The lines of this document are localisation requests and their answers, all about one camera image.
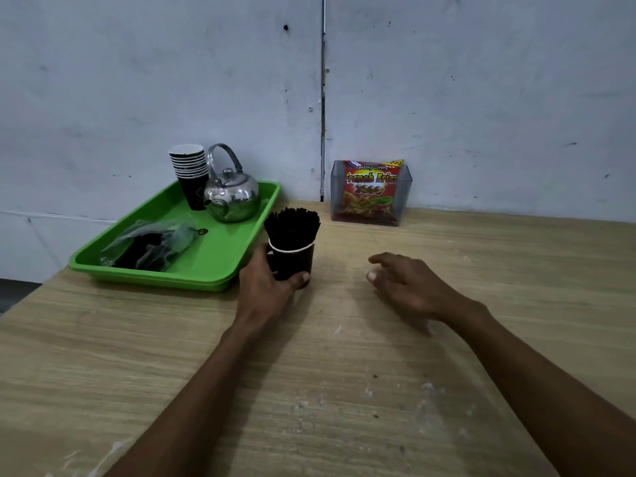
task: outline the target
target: red snack packet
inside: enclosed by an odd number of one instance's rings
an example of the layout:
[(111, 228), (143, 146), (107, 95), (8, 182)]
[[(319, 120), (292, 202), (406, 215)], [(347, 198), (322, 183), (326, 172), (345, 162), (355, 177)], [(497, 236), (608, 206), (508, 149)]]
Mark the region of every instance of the red snack packet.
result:
[(346, 182), (338, 216), (359, 223), (397, 224), (393, 202), (402, 162), (344, 161)]

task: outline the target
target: stainless steel kettle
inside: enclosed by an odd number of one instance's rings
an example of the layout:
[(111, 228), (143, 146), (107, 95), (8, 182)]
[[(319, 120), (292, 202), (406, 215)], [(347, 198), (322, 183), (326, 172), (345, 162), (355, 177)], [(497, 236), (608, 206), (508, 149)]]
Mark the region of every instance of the stainless steel kettle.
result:
[[(212, 159), (217, 147), (225, 150), (234, 162), (234, 169), (223, 169), (221, 176), (217, 176)], [(215, 143), (207, 150), (206, 157), (211, 176), (203, 191), (203, 205), (213, 218), (222, 223), (238, 223), (255, 215), (261, 206), (258, 182), (243, 172), (234, 151), (224, 143)]]

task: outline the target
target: kettle handle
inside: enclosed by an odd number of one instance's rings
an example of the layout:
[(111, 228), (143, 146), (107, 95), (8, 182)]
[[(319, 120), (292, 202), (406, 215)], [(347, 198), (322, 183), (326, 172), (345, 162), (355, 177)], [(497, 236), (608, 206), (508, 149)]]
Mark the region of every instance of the kettle handle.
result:
[(214, 145), (212, 145), (205, 153), (205, 159), (207, 160), (207, 165), (208, 165), (208, 168), (210, 169), (212, 180), (215, 183), (217, 183), (219, 186), (221, 186), (223, 185), (223, 182), (221, 181), (221, 179), (219, 179), (219, 176), (216, 175), (216, 172), (214, 171), (214, 161), (212, 160), (212, 153), (217, 147), (220, 147), (221, 149), (223, 149), (225, 152), (228, 153), (228, 155), (230, 156), (230, 159), (232, 159), (232, 162), (234, 162), (234, 167), (236, 168), (237, 172), (243, 172), (243, 166), (240, 164), (239, 159), (237, 158), (237, 155), (234, 153), (232, 149), (230, 149), (230, 147), (227, 144), (215, 143)]

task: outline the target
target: forearm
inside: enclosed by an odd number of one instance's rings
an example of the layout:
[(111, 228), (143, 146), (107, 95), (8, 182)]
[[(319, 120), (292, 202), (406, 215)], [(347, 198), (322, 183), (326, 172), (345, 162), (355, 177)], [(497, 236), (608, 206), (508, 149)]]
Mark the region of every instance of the forearm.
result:
[(106, 477), (203, 475), (252, 340), (246, 331), (228, 329), (194, 377)]
[(474, 305), (449, 326), (562, 476), (636, 475), (636, 422)]

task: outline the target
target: bundle of straws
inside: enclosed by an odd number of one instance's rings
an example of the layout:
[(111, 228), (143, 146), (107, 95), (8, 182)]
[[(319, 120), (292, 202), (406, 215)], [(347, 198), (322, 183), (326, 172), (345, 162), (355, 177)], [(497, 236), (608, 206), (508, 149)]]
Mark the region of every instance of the bundle of straws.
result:
[(282, 251), (294, 251), (310, 245), (320, 228), (317, 212), (305, 208), (286, 207), (273, 212), (265, 220), (265, 231), (271, 245)]

